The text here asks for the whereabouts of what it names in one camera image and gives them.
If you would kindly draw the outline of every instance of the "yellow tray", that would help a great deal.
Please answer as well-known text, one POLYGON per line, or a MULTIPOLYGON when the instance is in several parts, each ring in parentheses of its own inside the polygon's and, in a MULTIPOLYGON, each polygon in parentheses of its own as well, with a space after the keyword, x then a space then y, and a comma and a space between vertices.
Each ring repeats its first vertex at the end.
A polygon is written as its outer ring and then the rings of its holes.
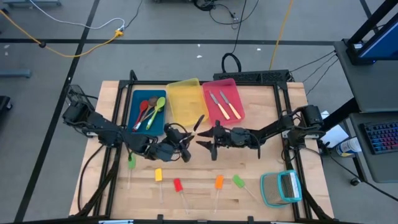
POLYGON ((194 125, 201 115, 209 117, 199 79, 191 78, 166 86, 173 119, 182 126, 194 125))

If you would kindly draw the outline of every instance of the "wire mesh basket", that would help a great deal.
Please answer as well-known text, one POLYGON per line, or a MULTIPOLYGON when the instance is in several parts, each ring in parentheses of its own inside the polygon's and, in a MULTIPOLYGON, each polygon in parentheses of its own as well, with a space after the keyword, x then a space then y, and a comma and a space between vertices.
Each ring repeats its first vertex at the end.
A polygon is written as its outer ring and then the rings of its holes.
POLYGON ((280 208, 302 199, 300 181, 294 170, 263 174, 260 183, 262 199, 269 207, 280 208))

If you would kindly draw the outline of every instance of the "floor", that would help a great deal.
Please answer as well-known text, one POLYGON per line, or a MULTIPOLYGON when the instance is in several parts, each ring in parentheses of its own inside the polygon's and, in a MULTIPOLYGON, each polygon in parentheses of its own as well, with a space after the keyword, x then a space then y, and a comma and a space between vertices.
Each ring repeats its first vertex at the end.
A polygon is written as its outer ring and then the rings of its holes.
MULTIPOLYGON (((58 19, 82 23, 89 20, 94 26, 114 16, 128 21, 139 4, 138 0, 61 2, 62 7, 44 9, 58 19)), ((220 2, 240 15, 243 1, 220 2)), ((255 2, 248 0, 245 15, 255 2)), ((296 0, 272 68, 292 70, 331 52, 333 41, 350 37, 366 20, 366 9, 374 12, 381 3, 382 0, 296 0)), ((235 54, 241 60, 243 71, 268 69, 288 4, 289 0, 262 0, 243 23, 239 39, 252 40, 236 47, 235 54)), ((120 26, 113 22, 87 33, 82 27, 51 21, 31 7, 15 7, 9 11, 33 36, 45 39, 48 45, 65 54, 75 54, 82 47, 83 52, 90 49, 112 37, 120 26)), ((389 17, 397 11, 395 8, 389 17)), ((212 13, 215 19, 230 22, 223 9, 212 13)), ((137 19, 120 41, 80 59, 61 58, 31 44, 2 16, 0 30, 0 67, 29 68, 33 73, 29 79, 0 79, 0 95, 10 96, 14 103, 0 129, 0 176, 3 179, 0 182, 0 223, 14 221, 36 159, 40 151, 45 152, 47 147, 42 150, 42 146, 46 144, 49 144, 47 157, 24 220, 68 215, 86 139, 62 124, 57 114, 54 116, 56 107, 65 106, 58 102, 65 81, 79 84, 89 95, 97 95, 103 80, 127 79, 130 69, 140 80, 192 77, 212 80, 214 73, 221 72, 221 58, 233 48, 237 32, 231 26, 216 24, 207 12, 179 0, 164 0, 161 4, 144 0, 137 19), (44 141, 46 135, 51 141, 44 141)), ((334 60, 305 82, 307 91, 334 60)), ((295 80, 303 81, 320 64, 294 72, 295 80)), ((229 60, 226 68, 231 72, 236 70, 234 62, 229 60)), ((336 63, 308 95, 308 101, 321 110, 332 112, 351 97, 341 66, 336 63)), ((354 170, 352 160, 339 158, 339 161, 354 170)), ((328 158, 324 158, 324 170, 335 217, 359 223, 398 220, 395 202, 365 184, 350 186, 352 176, 328 158)), ((377 186, 398 196, 397 184, 377 186)))

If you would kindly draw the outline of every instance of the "blue tray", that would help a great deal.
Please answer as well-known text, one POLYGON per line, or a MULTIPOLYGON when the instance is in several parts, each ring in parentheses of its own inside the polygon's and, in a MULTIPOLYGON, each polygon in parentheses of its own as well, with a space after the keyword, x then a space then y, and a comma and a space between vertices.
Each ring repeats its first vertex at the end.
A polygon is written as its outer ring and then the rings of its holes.
MULTIPOLYGON (((139 115, 139 105, 142 101, 144 100, 149 100, 152 96, 158 96, 158 97, 164 97, 166 98, 166 91, 164 90, 135 90, 132 93, 132 100, 131 100, 131 109, 130 109, 130 118, 129 118, 129 124, 127 126, 127 130, 129 132, 134 133, 132 131, 132 127, 134 127, 135 122, 138 118, 139 115)), ((143 121, 141 125, 139 126, 137 132, 135 133, 141 133, 141 134, 149 134, 152 136, 160 136, 163 135, 164 130, 164 123, 165 123, 165 107, 167 103, 165 103, 163 110, 161 112, 158 112, 154 122, 152 123, 152 126, 149 128, 149 130, 146 130, 146 126, 148 123, 148 119, 143 121)))

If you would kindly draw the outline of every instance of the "yellow cable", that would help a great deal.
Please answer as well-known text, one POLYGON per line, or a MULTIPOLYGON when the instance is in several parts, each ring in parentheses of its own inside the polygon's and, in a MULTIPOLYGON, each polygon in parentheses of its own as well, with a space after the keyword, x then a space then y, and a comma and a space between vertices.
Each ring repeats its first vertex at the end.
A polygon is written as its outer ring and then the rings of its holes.
MULTIPOLYGON (((18 28, 18 29, 19 29, 21 32, 23 32, 26 36, 28 36, 28 37, 29 37, 30 39, 32 39, 34 42, 36 42, 36 43, 38 43, 38 44, 41 44, 41 42, 40 42, 39 40, 37 40, 36 38, 32 37, 28 32, 26 32, 23 28, 21 28, 18 24, 16 24, 9 16, 7 16, 6 13, 4 13, 2 10, 0 10, 0 13, 1 13, 2 15, 4 15, 4 17, 5 17, 8 21, 10 21, 12 25, 14 25, 16 28, 18 28)), ((65 54, 63 54, 63 53, 60 53, 60 52, 58 52, 58 51, 52 49, 51 47, 47 47, 47 46, 46 46, 45 48, 46 48, 47 50, 50 50, 50 51, 56 53, 57 55, 62 56, 62 57, 75 58, 75 57, 81 57, 81 56, 83 56, 83 55, 89 54, 90 52, 92 52, 93 50, 97 49, 98 47, 104 46, 104 45, 106 45, 106 44, 112 42, 114 39, 116 39, 116 38, 118 38, 118 37, 120 37, 120 36, 123 36, 123 32, 121 32, 120 30, 116 30, 116 31, 115 31, 115 35, 114 35, 110 40, 108 40, 108 41, 106 41, 106 42, 104 42, 104 43, 102 43, 102 44, 98 44, 97 46, 93 47, 92 49, 89 49, 87 52, 82 53, 82 54, 80 54, 80 55, 65 55, 65 54)))
POLYGON ((282 27, 280 27, 279 36, 278 36, 278 40, 276 41, 274 53, 272 53, 271 63, 269 64, 269 70, 271 70, 271 68, 272 68, 272 63, 274 62, 275 53, 276 53, 276 50, 278 49, 279 41, 282 38, 282 34, 284 33, 285 24, 286 24, 287 18, 289 17, 290 10, 292 9, 292 5, 293 5, 293 0, 290 0, 289 8, 287 9, 284 21, 282 23, 282 27))

